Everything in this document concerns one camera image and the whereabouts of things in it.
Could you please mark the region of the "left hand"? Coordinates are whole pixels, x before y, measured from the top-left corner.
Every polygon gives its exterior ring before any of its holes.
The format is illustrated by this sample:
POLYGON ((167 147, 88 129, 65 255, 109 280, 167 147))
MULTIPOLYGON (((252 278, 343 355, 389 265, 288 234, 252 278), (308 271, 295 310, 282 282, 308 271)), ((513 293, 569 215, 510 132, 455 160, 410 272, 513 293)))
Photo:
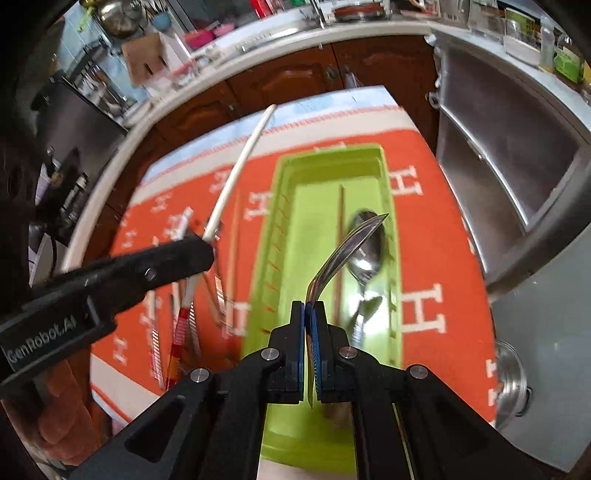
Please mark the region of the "left hand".
POLYGON ((42 375, 47 391, 38 414, 24 413, 15 401, 2 405, 19 437, 45 457, 78 466, 97 451, 105 436, 96 428, 89 407, 90 351, 81 350, 42 375))

